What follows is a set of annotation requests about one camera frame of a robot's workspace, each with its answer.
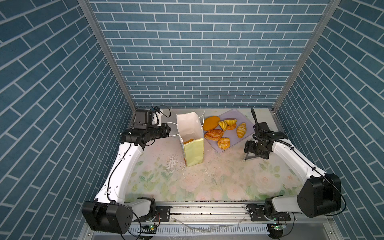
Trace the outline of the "paper gift bag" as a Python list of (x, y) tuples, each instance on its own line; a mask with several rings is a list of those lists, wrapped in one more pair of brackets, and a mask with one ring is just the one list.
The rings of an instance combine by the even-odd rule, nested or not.
[(196, 112), (176, 115), (176, 123), (168, 122), (177, 127), (184, 160), (187, 167), (203, 163), (204, 160), (204, 131), (201, 120), (205, 112), (198, 115)]

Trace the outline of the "square orange toast bread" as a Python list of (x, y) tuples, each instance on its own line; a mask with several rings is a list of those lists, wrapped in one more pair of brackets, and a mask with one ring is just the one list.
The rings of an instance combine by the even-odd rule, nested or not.
[(194, 139), (189, 139), (189, 140), (183, 142), (183, 144), (185, 145), (185, 144), (188, 144), (188, 143), (193, 142), (193, 141), (194, 141)]

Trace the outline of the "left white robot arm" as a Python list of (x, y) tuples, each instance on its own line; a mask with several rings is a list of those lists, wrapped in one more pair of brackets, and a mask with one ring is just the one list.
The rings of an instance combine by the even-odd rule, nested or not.
[(82, 214), (93, 231), (124, 235), (134, 221), (153, 219), (156, 202), (153, 198), (137, 198), (125, 204), (128, 182), (148, 142), (167, 138), (168, 124), (143, 129), (127, 129), (120, 137), (119, 149), (112, 169), (93, 201), (86, 201)]

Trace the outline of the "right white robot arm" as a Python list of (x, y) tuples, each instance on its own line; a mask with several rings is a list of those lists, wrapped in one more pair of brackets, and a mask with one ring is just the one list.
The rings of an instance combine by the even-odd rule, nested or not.
[(283, 213), (302, 213), (309, 218), (334, 216), (346, 209), (341, 194), (341, 180), (335, 174), (328, 174), (303, 155), (287, 135), (282, 132), (260, 131), (246, 141), (246, 160), (269, 159), (270, 154), (280, 157), (302, 182), (302, 189), (296, 196), (267, 198), (264, 215), (275, 220)]

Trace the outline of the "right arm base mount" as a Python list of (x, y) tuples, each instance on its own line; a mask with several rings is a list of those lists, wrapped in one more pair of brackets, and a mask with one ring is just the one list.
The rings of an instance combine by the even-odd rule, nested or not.
[(248, 212), (252, 222), (288, 222), (291, 220), (289, 213), (277, 213), (257, 204), (247, 204), (245, 210)]

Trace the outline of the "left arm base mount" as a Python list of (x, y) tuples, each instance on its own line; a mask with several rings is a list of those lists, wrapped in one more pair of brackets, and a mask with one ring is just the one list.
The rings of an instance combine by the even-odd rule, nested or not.
[(158, 206), (154, 198), (140, 197), (137, 198), (137, 201), (139, 201), (139, 213), (137, 215), (139, 216), (139, 220), (141, 222), (157, 221), (162, 223), (170, 221), (170, 206)]

